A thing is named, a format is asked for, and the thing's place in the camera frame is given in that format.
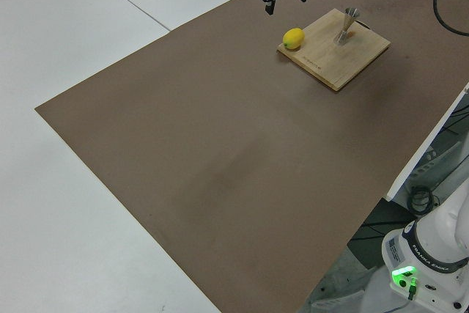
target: brown mat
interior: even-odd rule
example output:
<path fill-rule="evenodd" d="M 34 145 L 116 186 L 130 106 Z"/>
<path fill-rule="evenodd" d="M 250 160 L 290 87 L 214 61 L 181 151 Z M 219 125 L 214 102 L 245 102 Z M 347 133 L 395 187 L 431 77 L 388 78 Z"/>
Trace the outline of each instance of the brown mat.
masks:
<path fill-rule="evenodd" d="M 468 82 L 431 2 L 233 0 L 37 111 L 223 313 L 295 312 Z M 351 6 L 392 45 L 335 93 L 276 47 Z"/>

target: green indicator light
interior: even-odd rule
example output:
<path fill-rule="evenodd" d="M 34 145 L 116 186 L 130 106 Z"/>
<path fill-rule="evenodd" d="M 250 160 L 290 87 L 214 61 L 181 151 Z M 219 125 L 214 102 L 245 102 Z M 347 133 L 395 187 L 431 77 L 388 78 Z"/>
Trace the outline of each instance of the green indicator light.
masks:
<path fill-rule="evenodd" d="M 416 267 L 409 265 L 408 267 L 405 267 L 405 268 L 393 270 L 392 275 L 399 276 L 399 275 L 406 274 L 406 273 L 413 273 L 414 271 L 416 271 Z"/>

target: wooden block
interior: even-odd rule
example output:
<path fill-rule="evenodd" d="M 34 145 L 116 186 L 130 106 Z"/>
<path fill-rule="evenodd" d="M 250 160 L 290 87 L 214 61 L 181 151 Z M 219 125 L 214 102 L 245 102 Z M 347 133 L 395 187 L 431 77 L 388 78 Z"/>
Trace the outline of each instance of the wooden block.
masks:
<path fill-rule="evenodd" d="M 280 44 L 277 50 L 339 91 L 391 44 L 355 22 L 349 28 L 350 37 L 346 43 L 336 45 L 333 40 L 343 24 L 344 13 L 333 9 L 303 30 L 305 40 L 299 49 L 291 51 Z"/>

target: metal jigger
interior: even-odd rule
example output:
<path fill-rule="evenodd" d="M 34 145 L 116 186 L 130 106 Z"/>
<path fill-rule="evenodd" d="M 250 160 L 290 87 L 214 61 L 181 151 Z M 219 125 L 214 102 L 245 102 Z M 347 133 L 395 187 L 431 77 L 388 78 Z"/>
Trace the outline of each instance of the metal jigger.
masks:
<path fill-rule="evenodd" d="M 358 16 L 360 16 L 360 12 L 355 7 L 348 7 L 345 10 L 344 26 L 342 27 L 342 30 L 336 36 L 336 38 L 334 38 L 334 43 L 335 44 L 337 44 L 337 45 L 345 44 L 345 41 L 347 40 L 347 31 L 350 28 L 350 26 L 352 25 L 352 23 L 355 22 L 355 19 Z"/>

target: yellow lemon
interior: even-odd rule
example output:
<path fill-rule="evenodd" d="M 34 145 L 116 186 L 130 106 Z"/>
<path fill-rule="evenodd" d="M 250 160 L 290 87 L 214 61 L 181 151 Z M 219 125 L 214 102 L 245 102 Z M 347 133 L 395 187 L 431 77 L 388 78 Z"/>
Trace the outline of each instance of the yellow lemon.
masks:
<path fill-rule="evenodd" d="M 290 29 L 284 34 L 284 45 L 286 49 L 298 48 L 305 39 L 305 32 L 302 29 Z"/>

